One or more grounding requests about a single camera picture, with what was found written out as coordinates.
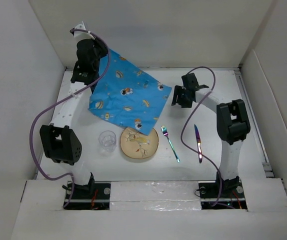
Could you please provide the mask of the blue space-print cloth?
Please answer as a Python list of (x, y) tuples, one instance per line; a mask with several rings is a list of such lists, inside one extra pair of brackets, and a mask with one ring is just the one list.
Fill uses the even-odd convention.
[(89, 98), (89, 111), (119, 127), (149, 135), (172, 88), (126, 60), (115, 51), (100, 60), (97, 82)]

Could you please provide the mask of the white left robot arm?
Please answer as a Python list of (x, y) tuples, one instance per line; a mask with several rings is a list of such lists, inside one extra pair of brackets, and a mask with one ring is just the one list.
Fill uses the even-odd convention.
[(73, 130), (82, 111), (82, 101), (86, 93), (95, 89), (100, 77), (100, 60), (109, 56), (106, 44), (98, 39), (83, 39), (77, 45), (77, 62), (73, 68), (68, 91), (68, 100), (61, 104), (58, 114), (50, 124), (42, 125), (39, 134), (47, 158), (60, 164), (73, 174), (77, 192), (83, 198), (90, 198), (95, 193), (95, 186), (89, 182), (92, 173), (80, 160), (82, 144)]

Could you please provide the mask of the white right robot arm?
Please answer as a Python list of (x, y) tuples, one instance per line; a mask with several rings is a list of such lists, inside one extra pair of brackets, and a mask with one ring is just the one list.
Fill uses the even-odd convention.
[(207, 85), (200, 85), (194, 73), (183, 75), (181, 79), (183, 86), (175, 86), (171, 104), (191, 108), (195, 102), (216, 114), (216, 130), (221, 139), (219, 171), (222, 180), (214, 185), (214, 190), (220, 197), (226, 197), (233, 191), (230, 181), (239, 176), (241, 147), (251, 130), (246, 105), (242, 99), (230, 100)]

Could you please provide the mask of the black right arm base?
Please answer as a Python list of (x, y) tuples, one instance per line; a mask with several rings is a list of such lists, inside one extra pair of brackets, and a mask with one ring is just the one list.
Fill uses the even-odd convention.
[(239, 176), (223, 180), (220, 188), (219, 176), (216, 180), (199, 181), (194, 194), (200, 198), (202, 210), (247, 210), (246, 197)]

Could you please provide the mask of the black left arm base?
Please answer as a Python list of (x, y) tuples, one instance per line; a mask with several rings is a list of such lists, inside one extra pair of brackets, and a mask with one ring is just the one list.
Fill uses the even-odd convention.
[(62, 188), (65, 190), (64, 210), (105, 211), (110, 209), (111, 182), (95, 181), (90, 191), (75, 185), (70, 201), (72, 182), (68, 181)]

